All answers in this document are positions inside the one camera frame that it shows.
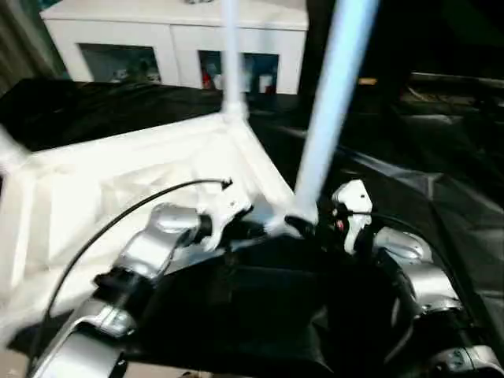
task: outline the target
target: glass cabinet door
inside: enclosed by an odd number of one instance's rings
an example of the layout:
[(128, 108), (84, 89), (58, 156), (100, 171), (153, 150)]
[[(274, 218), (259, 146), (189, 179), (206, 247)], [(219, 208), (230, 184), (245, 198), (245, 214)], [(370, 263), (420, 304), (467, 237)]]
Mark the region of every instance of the glass cabinet door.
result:
[(79, 43), (94, 81), (161, 83), (158, 63), (150, 46)]

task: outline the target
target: red object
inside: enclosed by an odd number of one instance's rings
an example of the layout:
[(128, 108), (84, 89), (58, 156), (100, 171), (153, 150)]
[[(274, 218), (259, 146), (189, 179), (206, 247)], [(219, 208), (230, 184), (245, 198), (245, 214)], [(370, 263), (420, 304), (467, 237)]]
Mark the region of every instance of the red object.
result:
[(203, 76), (203, 89), (212, 89), (212, 78), (205, 70), (202, 71)]

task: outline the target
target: light blue pole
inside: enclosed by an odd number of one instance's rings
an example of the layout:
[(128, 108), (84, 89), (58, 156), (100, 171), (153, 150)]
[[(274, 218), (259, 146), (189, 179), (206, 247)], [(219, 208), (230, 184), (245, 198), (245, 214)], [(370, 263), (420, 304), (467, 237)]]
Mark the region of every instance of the light blue pole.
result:
[(338, 0), (308, 137), (296, 180), (296, 206), (310, 217), (318, 200), (365, 56), (380, 0)]

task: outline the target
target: white pole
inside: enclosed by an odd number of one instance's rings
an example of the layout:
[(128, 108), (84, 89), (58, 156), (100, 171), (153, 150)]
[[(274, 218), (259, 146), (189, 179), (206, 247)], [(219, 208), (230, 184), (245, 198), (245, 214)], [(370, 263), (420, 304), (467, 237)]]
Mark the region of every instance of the white pole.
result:
[(335, 5), (295, 187), (296, 208), (309, 219), (338, 144), (378, 4), (379, 0), (338, 0)]
[(224, 41), (225, 49), (222, 52), (222, 65), (224, 74), (224, 101), (222, 110), (228, 118), (247, 118), (245, 98), (242, 93), (242, 56), (238, 49), (238, 33), (236, 19), (238, 13), (238, 0), (221, 0), (222, 13), (224, 14)]

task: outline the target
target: black fabric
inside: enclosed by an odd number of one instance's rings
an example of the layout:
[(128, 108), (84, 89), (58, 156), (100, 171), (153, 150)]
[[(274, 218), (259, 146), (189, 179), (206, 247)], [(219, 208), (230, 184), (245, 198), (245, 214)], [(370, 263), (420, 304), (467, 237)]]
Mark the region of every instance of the black fabric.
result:
[[(306, 108), (296, 96), (248, 100), (251, 127), (293, 186)], [(26, 80), (0, 100), (0, 122), (28, 148), (41, 150), (196, 117), (220, 104), (216, 92), (187, 88)], [(359, 91), (324, 187), (330, 195), (341, 183), (361, 178), (375, 209), (418, 227), (447, 261), (502, 361), (503, 119), (490, 102), (383, 106), (372, 90)], [(249, 373), (278, 372), (292, 362), (289, 373), (317, 372), (308, 376), (346, 371), (352, 364), (365, 375), (376, 366), (383, 353), (380, 333), (386, 335), (383, 324), (390, 320), (380, 318), (380, 309), (390, 299), (374, 272), (288, 240), (253, 250), (238, 253), (234, 262), (223, 258), (177, 275), (167, 284), (172, 293), (163, 297), (165, 310), (154, 312), (157, 321), (144, 328), (145, 337), (138, 335), (131, 355), (216, 370), (227, 361)], [(219, 290), (209, 294), (212, 287)], [(170, 330), (177, 343), (170, 343)], [(22, 332), (13, 347), (26, 350), (30, 332)], [(197, 361), (187, 361), (182, 351), (189, 350)]]

